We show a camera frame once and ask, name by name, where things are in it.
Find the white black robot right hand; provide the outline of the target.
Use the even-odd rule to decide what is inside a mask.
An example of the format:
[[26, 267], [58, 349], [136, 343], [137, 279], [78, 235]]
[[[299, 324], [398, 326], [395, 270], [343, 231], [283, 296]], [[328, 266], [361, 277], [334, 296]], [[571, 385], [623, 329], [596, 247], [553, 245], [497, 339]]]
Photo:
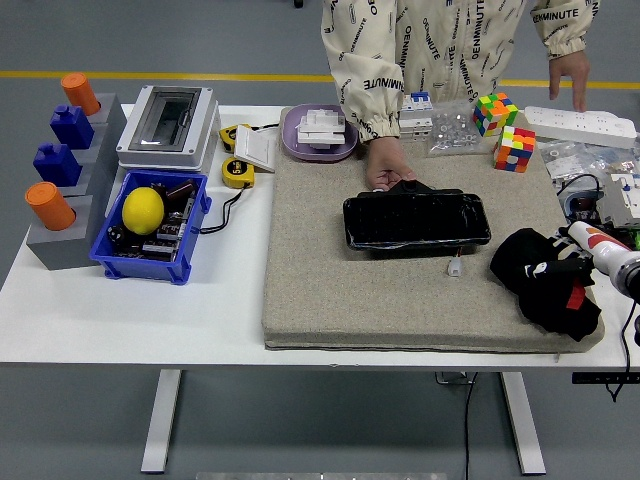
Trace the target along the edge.
[[537, 265], [525, 265], [527, 278], [541, 278], [552, 274], [588, 273], [596, 268], [607, 275], [619, 290], [629, 289], [628, 284], [639, 273], [639, 253], [630, 250], [602, 230], [586, 222], [576, 221], [567, 229], [567, 235], [584, 251], [590, 259], [572, 258], [545, 261]]

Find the person's right hand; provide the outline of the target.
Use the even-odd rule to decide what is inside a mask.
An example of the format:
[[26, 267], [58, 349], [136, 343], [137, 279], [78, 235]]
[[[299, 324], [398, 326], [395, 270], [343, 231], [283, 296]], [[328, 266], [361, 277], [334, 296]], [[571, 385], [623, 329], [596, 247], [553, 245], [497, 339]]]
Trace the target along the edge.
[[368, 142], [366, 183], [371, 190], [388, 191], [401, 181], [416, 179], [398, 138], [381, 137]]

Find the person's left hand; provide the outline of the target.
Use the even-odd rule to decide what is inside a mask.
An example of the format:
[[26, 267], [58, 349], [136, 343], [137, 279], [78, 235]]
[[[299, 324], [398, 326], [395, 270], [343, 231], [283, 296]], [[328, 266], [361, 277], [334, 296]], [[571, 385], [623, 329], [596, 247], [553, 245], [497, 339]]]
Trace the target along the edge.
[[549, 66], [549, 99], [555, 100], [560, 92], [562, 77], [572, 82], [572, 104], [577, 112], [587, 110], [587, 84], [590, 73], [590, 62], [584, 51], [577, 51], [551, 59]]

